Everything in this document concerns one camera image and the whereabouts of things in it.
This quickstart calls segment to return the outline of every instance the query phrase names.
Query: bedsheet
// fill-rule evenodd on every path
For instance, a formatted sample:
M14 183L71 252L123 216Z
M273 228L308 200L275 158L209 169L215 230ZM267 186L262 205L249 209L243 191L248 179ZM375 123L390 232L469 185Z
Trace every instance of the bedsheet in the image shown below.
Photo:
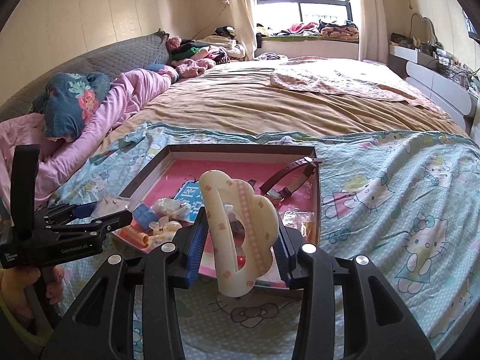
M173 85L106 137L97 152L144 122L228 133L300 131L310 136L388 130L445 131L465 135L450 117L407 102L349 94L289 91L270 84L281 61L223 64Z
M345 93L388 102L406 101L429 109L442 119L448 116L420 90L383 64L344 58L298 57L281 62L270 75L270 83L291 91Z
M45 120L40 114L19 116L0 123L0 203L10 210L10 172L16 145L41 145L35 183L37 208L85 163L112 128L135 115L170 85L171 78L167 74L144 69L121 73L81 136L72 143L48 140L43 133Z
M92 156L50 202L87 203L103 191L119 194L165 145L205 142L314 146L323 159L319 246L342 258L369 256L437 357L452 345L480 298L480 149L472 140L433 131L252 136L145 123ZM64 310L114 252L131 256L110 239L102 255L65 264ZM343 314L336 295L335 354L341 357ZM187 359L291 358L298 299L257 288L226 298L205 278L176 296ZM134 350L141 359L141 291L136 299Z

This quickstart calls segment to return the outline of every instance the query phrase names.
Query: gray upholstered headboard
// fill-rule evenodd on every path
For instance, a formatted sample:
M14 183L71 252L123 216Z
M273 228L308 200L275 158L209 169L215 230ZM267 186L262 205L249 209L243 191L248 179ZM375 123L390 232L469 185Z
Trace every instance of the gray upholstered headboard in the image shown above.
M159 29L151 35L109 44L60 64L25 85L0 106L0 122L24 115L34 98L45 90L47 82L55 73L86 75L99 71L113 81L120 73L135 68L146 68L153 63L165 64L169 58L165 47L168 38L169 34Z

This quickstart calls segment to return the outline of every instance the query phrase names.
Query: pink stuffed toy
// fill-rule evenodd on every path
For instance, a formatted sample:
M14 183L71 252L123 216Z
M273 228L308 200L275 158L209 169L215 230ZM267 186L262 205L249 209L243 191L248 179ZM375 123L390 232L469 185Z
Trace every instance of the pink stuffed toy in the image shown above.
M198 61L193 59L181 59L172 61L172 66L177 68L177 72L183 79L191 79L205 73L207 69L215 66L215 61L208 58L202 58Z
M181 42L182 38L179 36L174 36L173 38L168 39L165 43L166 50L171 53L173 50L180 47Z

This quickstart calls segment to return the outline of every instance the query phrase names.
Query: wristwatch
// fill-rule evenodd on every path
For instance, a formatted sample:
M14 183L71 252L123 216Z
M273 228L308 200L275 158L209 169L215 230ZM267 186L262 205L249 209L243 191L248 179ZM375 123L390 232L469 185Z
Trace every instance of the wristwatch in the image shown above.
M269 198L272 202L281 202L282 200L290 197L298 188L300 188L308 178L314 174L315 170L318 168L318 164L321 164L322 160L310 157L303 157L300 160L294 161L289 164L287 167L280 169L272 177L270 177L265 183L260 186L260 192L262 195ZM300 167L305 167L303 173L291 183L288 187L284 187L282 190L277 191L274 189L274 186L282 180L287 174L298 169Z

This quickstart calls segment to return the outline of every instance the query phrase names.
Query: curtain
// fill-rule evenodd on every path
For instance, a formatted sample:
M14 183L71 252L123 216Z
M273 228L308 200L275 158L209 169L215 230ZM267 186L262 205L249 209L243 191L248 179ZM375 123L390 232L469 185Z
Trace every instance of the curtain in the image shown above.
M358 59L388 62L388 35L383 0L351 0L354 20L358 21L360 45ZM359 7L359 17L354 7Z
M245 47L246 59L252 60L257 49L254 7L257 0L229 0L235 39Z

